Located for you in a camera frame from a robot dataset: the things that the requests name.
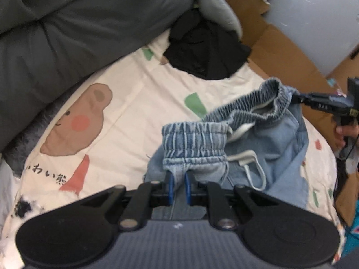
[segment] blue denim pants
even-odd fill
[[[217,182],[224,189],[237,184],[262,187],[270,196],[305,208],[308,183],[300,175],[300,166],[308,148],[308,133],[300,105],[290,104],[295,92],[271,78],[200,122],[165,125],[162,145],[148,164],[145,181],[163,181],[170,171],[175,179],[175,200],[171,208],[155,209],[153,218],[204,215],[204,209],[186,204],[183,184],[188,170],[198,181]],[[236,160],[247,151],[256,155],[256,161]]]

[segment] bear ear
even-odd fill
[[[101,106],[102,110],[108,106],[112,100],[112,91],[105,84],[94,84],[93,95],[98,106]]]

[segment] metal screw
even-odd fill
[[[225,230],[229,230],[231,228],[234,228],[236,226],[236,223],[229,218],[223,218],[218,222],[218,226]]]
[[[114,186],[115,189],[124,189],[125,186],[124,185],[116,185]]]
[[[127,228],[127,229],[134,228],[137,225],[138,225],[137,220],[132,219],[132,218],[127,218],[120,222],[120,226],[122,226],[123,228]]]

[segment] green patch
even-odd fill
[[[143,48],[143,55],[145,56],[146,60],[150,61],[153,57],[153,52],[149,48]]]
[[[328,189],[328,194],[329,194],[330,199],[332,199],[333,198],[333,190],[331,188]]]
[[[313,199],[314,199],[314,204],[317,208],[319,208],[319,202],[318,202],[318,197],[317,197],[317,192],[316,190],[314,189],[313,190]]]
[[[204,107],[201,99],[198,97],[197,93],[188,95],[184,99],[184,104],[199,118],[203,118],[207,114],[207,110]]]

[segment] yellow label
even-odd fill
[[[349,115],[350,115],[351,117],[357,117],[358,114],[359,114],[359,111],[356,110],[356,109],[351,109],[350,112],[349,112]]]

